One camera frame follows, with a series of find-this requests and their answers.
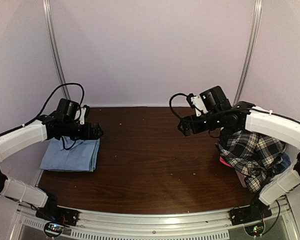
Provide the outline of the black white plaid shirt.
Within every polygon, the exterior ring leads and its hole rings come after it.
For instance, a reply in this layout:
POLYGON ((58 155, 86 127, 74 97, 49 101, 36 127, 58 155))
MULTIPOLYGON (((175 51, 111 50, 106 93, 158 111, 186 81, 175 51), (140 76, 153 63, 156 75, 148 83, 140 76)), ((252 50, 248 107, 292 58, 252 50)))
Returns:
POLYGON ((220 133, 216 148, 220 156, 236 171, 245 175, 245 184, 252 193, 258 192, 274 176, 273 166, 287 144, 261 133, 240 130, 220 133))

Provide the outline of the right round circuit board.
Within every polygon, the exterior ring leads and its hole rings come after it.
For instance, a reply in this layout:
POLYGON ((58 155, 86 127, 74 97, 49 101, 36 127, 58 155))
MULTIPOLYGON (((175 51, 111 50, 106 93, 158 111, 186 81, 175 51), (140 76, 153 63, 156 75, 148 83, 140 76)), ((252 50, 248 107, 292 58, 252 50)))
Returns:
POLYGON ((250 237, 258 237, 265 231, 265 224, 263 222, 245 225, 244 230, 246 234, 250 237))

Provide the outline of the aluminium frame post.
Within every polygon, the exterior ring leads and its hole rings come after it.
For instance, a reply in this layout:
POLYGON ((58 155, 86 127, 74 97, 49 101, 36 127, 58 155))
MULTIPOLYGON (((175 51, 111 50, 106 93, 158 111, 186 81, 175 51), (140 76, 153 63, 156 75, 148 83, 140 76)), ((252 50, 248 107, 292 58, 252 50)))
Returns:
POLYGON ((65 80, 62 63, 61 63, 58 46, 57 46, 57 39, 56 39, 56 35, 55 35, 53 16, 52 16, 52 11, 51 11, 51 3, 49 0, 42 0, 42 6, 43 6, 43 13, 44 13, 44 18, 45 18, 45 22, 46 22, 48 38, 49 38, 49 42, 50 42, 50 48, 51 48, 51 52, 52 52, 53 63, 54 63, 55 69, 56 69, 59 83, 61 85, 64 85, 64 84, 66 84, 66 80, 65 80))
POLYGON ((242 71, 241 71, 240 78, 239 78, 238 87, 237 87, 236 94, 235 94, 234 101, 233 101, 234 104, 236 104, 240 100, 243 90, 244 90, 245 83, 248 78, 249 69, 251 66, 252 58, 253 58, 253 52, 254 52, 257 38, 259 35, 259 29, 260 29, 261 18, 262 18, 262 10, 263 10, 263 1, 255 0, 253 14, 252 14, 250 34, 249 34, 249 40, 248 40, 248 44, 247 44, 247 49, 246 49, 243 66, 242 66, 242 71))

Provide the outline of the pink shirt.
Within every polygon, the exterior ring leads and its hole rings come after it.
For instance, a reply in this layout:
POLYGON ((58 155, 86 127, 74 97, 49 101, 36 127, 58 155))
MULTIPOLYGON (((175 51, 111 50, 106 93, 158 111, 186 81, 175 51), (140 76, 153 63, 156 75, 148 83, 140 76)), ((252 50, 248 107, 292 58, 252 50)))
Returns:
POLYGON ((228 164, 221 156, 219 157, 219 161, 220 161, 223 165, 232 168, 232 166, 231 166, 230 164, 228 164))

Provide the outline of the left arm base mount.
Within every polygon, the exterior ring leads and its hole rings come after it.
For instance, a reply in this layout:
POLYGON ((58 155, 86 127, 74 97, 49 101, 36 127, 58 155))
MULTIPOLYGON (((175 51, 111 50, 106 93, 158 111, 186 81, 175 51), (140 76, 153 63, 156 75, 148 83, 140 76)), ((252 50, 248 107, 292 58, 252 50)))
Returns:
POLYGON ((64 207, 56 207, 56 210, 48 211, 44 208, 35 208, 35 216, 46 221, 75 227, 79 218, 79 211, 64 207))

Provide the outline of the white plastic laundry basket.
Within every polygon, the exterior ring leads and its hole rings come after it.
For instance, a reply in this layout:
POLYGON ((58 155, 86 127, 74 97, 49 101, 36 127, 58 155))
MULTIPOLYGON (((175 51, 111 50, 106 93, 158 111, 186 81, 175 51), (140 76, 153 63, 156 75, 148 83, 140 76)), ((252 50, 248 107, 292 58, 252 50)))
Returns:
POLYGON ((236 172, 236 174, 237 174, 237 177, 238 177, 238 179, 239 179, 239 181, 240 181, 242 187, 243 187, 243 188, 247 188, 247 185, 246 185, 246 183, 245 183, 246 175, 240 173, 240 172, 237 171, 237 170, 236 170, 235 172, 236 172))

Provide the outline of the right aluminium frame post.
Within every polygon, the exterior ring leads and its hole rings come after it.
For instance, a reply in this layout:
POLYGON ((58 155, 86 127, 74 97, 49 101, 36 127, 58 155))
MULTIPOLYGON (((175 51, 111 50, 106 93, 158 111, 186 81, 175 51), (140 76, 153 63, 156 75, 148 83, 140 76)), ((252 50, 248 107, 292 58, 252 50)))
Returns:
POLYGON ((246 49, 243 66, 242 66, 242 71, 241 71, 240 78, 239 78, 238 87, 237 87, 236 94, 235 94, 234 101, 233 101, 234 104, 236 104, 240 100, 243 90, 244 90, 245 83, 248 78, 249 69, 251 66, 252 58, 253 58, 253 52, 254 52, 257 38, 259 35, 259 29, 260 29, 261 18, 262 18, 262 10, 263 10, 263 1, 255 0, 253 14, 252 14, 250 34, 249 34, 249 40, 248 40, 248 44, 247 44, 247 49, 246 49))

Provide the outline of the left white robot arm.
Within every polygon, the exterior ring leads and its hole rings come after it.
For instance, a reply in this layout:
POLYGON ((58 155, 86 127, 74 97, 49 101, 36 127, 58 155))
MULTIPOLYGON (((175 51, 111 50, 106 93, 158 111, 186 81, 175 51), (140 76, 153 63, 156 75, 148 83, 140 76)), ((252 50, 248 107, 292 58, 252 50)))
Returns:
MULTIPOLYGON (((87 105, 65 98, 60 99, 55 111, 49 115, 39 114, 34 120, 18 126, 16 129, 0 135, 0 163, 15 153, 52 138, 57 140, 68 137, 77 140, 98 140, 104 131, 98 123, 86 121, 90 112, 87 105)), ((25 202, 36 208, 51 222, 62 218, 62 211, 48 202, 48 194, 20 180, 13 179, 0 169, 0 196, 25 202)))

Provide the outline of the left aluminium frame post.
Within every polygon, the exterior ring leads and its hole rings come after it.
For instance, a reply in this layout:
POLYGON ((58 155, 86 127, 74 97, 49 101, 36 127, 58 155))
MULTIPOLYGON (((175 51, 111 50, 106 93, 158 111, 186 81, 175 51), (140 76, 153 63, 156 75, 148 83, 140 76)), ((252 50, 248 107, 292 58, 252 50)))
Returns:
POLYGON ((44 13, 44 18, 45 18, 45 22, 46 22, 48 38, 49 38, 49 42, 50 42, 50 48, 51 48, 51 52, 52 52, 53 63, 54 63, 55 69, 56 69, 59 83, 61 85, 64 85, 64 84, 66 84, 66 80, 65 80, 62 63, 61 63, 58 46, 57 46, 57 39, 56 39, 56 35, 55 35, 53 16, 52 16, 52 11, 51 11, 51 3, 49 0, 42 0, 42 6, 43 6, 43 13, 44 13))

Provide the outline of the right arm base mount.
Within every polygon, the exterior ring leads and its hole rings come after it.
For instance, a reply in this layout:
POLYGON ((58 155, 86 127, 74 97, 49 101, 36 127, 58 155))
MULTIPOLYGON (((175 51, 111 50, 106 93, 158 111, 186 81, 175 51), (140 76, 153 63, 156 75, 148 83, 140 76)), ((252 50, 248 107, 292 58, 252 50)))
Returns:
POLYGON ((270 209, 260 210, 256 207, 234 207, 229 211, 230 220, 233 226, 247 224, 255 221, 262 221, 264 218, 271 217, 270 209))

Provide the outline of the blue denim garment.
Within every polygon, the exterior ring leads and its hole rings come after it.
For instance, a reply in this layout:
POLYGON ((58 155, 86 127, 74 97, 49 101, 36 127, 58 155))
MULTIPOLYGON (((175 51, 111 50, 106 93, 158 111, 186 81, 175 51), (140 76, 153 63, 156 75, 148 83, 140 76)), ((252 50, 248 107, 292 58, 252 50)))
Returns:
POLYGON ((289 155, 286 153, 281 154, 275 159, 274 166, 272 167, 274 175, 283 173, 290 165, 289 155))

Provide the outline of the front aluminium rail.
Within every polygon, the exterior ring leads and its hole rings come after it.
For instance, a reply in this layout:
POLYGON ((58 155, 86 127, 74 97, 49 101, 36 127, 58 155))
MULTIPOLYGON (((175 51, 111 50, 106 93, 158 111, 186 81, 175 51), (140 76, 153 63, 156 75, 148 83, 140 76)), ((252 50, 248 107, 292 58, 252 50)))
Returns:
POLYGON ((262 240, 299 240, 288 199, 270 207, 271 216, 234 225, 230 209, 180 214, 119 214, 79 210, 75 226, 58 240, 253 240, 254 227, 264 226, 262 240))

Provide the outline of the folded light blue shirt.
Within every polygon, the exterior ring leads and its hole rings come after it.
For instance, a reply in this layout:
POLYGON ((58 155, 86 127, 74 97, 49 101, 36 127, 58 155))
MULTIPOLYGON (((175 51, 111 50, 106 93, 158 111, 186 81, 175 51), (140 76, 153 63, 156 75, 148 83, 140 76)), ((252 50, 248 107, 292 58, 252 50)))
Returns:
POLYGON ((94 172, 100 140, 53 138, 42 158, 40 169, 54 172, 94 172))

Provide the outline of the left round circuit board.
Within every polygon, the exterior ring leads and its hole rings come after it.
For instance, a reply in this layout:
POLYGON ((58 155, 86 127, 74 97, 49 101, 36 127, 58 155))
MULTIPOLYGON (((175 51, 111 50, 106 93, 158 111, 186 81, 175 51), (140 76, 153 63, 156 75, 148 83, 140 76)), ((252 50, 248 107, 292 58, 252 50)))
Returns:
POLYGON ((43 232, 49 238, 59 237, 64 232, 64 230, 64 226, 52 221, 47 222, 43 227, 43 232))

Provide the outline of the round circuit board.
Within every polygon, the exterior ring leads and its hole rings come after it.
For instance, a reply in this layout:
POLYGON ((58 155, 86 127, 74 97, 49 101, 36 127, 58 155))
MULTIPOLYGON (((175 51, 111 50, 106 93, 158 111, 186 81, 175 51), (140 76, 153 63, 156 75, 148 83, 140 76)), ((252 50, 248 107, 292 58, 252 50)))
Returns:
POLYGON ((265 224, 263 222, 245 225, 244 230, 246 234, 250 237, 258 237, 265 231, 265 224))
POLYGON ((43 227, 43 232, 49 238, 59 237, 64 232, 64 230, 64 226, 52 221, 47 222, 43 227))

